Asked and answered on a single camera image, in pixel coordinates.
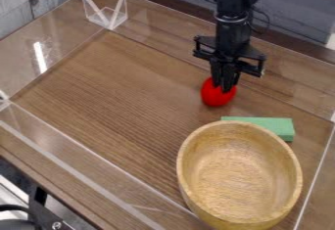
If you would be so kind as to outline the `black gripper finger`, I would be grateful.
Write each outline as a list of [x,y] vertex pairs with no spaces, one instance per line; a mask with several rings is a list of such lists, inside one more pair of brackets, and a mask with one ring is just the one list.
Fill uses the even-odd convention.
[[235,64],[223,65],[223,90],[230,92],[239,79],[239,70]]
[[210,60],[210,65],[211,65],[211,75],[212,75],[212,82],[214,82],[214,86],[218,87],[222,85],[222,63],[218,59],[211,59]]

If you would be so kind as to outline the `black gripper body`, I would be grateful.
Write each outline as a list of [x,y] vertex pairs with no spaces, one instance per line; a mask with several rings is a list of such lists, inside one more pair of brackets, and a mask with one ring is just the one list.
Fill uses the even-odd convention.
[[266,55],[248,43],[242,44],[234,52],[226,52],[216,48],[216,38],[214,36],[196,35],[194,37],[194,56],[206,61],[218,57],[224,62],[235,64],[239,72],[262,77],[264,74]]

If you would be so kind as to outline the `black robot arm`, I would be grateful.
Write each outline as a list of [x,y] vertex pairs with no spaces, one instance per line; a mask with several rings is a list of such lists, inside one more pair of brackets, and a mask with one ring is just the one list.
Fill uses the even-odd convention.
[[210,62],[215,87],[228,93],[242,73],[260,77],[266,55],[250,44],[252,8],[258,0],[216,1],[216,34],[194,37],[194,56]]

